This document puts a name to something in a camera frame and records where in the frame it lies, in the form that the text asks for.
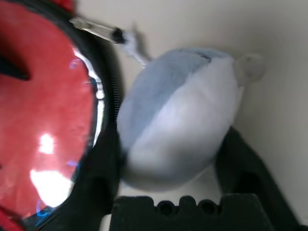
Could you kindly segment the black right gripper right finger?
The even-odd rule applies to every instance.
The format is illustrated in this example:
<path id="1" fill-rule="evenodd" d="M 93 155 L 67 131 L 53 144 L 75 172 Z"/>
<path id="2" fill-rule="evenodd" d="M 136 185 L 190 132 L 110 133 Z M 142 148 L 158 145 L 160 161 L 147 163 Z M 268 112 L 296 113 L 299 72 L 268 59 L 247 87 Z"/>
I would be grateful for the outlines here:
<path id="1" fill-rule="evenodd" d="M 224 194 L 255 194 L 276 231 L 301 230 L 265 164 L 234 128 L 224 138 L 216 159 L 216 174 Z"/>

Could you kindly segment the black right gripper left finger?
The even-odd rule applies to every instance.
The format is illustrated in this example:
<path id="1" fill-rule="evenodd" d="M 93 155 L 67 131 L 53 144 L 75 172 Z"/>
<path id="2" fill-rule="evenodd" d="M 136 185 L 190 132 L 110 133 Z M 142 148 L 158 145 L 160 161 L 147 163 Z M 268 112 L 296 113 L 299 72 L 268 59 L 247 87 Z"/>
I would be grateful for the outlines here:
<path id="1" fill-rule="evenodd" d="M 76 183 L 57 216 L 57 231 L 97 231 L 117 195 L 120 144 L 115 126 L 107 126 L 80 167 Z"/>

